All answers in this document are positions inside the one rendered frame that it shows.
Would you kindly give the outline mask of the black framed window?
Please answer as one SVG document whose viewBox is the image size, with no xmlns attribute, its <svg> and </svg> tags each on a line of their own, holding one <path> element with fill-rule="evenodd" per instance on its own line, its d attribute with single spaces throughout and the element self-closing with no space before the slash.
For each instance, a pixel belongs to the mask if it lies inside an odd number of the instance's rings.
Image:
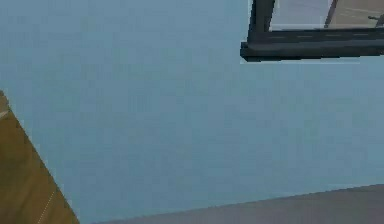
<svg viewBox="0 0 384 224">
<path fill-rule="evenodd" d="M 250 0 L 247 62 L 384 55 L 384 0 Z"/>
</svg>

